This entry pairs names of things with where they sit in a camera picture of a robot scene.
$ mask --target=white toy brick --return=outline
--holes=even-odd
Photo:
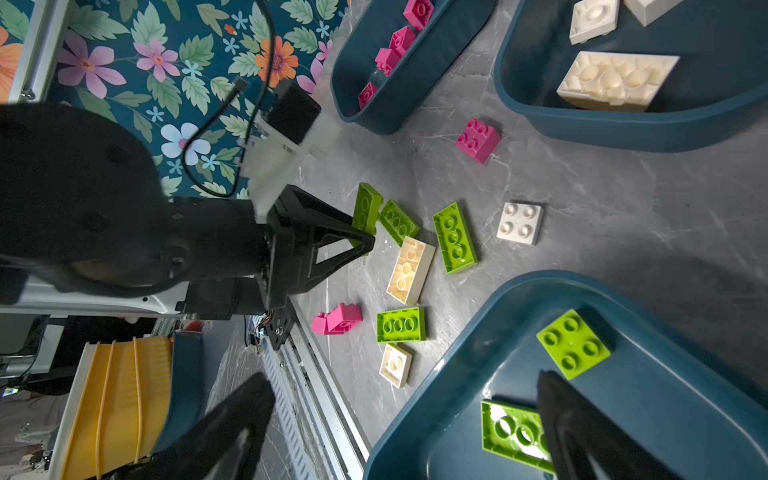
[[[642,112],[680,57],[580,51],[558,95],[580,108]]]
[[[541,207],[530,204],[504,204],[496,236],[503,240],[533,245],[541,223]]]
[[[571,18],[571,45],[606,35],[616,29],[619,0],[582,0],[574,4]]]
[[[660,16],[678,6],[683,0],[624,0],[629,11],[647,27]]]
[[[391,343],[387,343],[384,347],[384,357],[382,357],[382,366],[379,369],[379,374],[398,389],[408,379],[408,371],[410,369],[411,354]]]
[[[434,256],[435,248],[432,245],[406,237],[386,292],[403,305],[416,305]]]

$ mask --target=green 2x2 brick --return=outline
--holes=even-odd
[[[611,356],[576,310],[567,311],[536,336],[569,380]]]
[[[483,450],[554,474],[537,412],[488,400],[481,409]]]
[[[423,307],[393,310],[376,315],[376,342],[423,342],[427,338]]]
[[[406,237],[415,238],[421,230],[416,222],[392,200],[387,201],[379,215],[379,222],[392,236],[394,241],[402,247]]]
[[[434,221],[445,271],[449,274],[459,273],[475,265],[478,262],[475,245],[458,204],[450,204],[438,212]]]

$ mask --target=marble countertop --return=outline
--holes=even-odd
[[[329,73],[367,4],[355,0],[349,7],[315,93],[334,115]],[[362,325],[316,341],[371,445],[490,294],[533,270],[593,276],[768,387],[768,118],[682,154],[544,137],[494,89],[494,61],[517,4],[499,0],[488,24],[402,129],[380,137],[345,124],[333,155],[308,159],[295,179],[348,213],[358,183],[369,182],[421,224],[420,240],[435,246],[432,215],[450,203],[459,202],[471,225],[480,263],[449,276],[435,255],[420,301],[429,338],[407,344],[413,364],[402,389],[378,373],[384,345],[376,343],[376,314],[400,307],[386,293],[399,247],[383,227],[370,255],[296,298],[307,325],[337,303],[362,306]],[[502,126],[502,142],[486,165],[454,146],[473,117]],[[545,205],[534,247],[495,236],[502,207],[513,200]]]

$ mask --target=orange flower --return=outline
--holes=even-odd
[[[295,67],[299,66],[299,58],[293,53],[293,45],[283,43],[283,39],[275,37],[275,55],[272,61],[272,75],[270,87],[275,88],[284,78],[295,78]],[[259,68],[261,81],[266,80],[266,63],[270,60],[270,41],[266,38],[261,41],[261,53],[256,57],[256,66]]]
[[[3,45],[6,40],[8,40],[8,31],[0,27],[0,104],[8,101],[8,95],[11,93],[13,77],[16,76],[16,67],[18,66],[19,57],[22,56],[23,47],[20,43]]]

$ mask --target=floral wallpaper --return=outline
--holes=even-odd
[[[48,96],[116,121],[142,139],[167,195],[207,196],[184,175],[181,161],[211,190],[232,189],[237,142],[266,77],[270,45],[257,5],[208,1],[78,0]],[[349,0],[266,3],[277,35],[270,87],[295,78],[312,93]],[[8,97],[33,8],[32,0],[0,0],[0,101],[4,92]],[[235,98],[182,160],[187,139],[237,76],[252,82],[247,98]],[[237,197],[248,198],[247,179],[237,185]]]

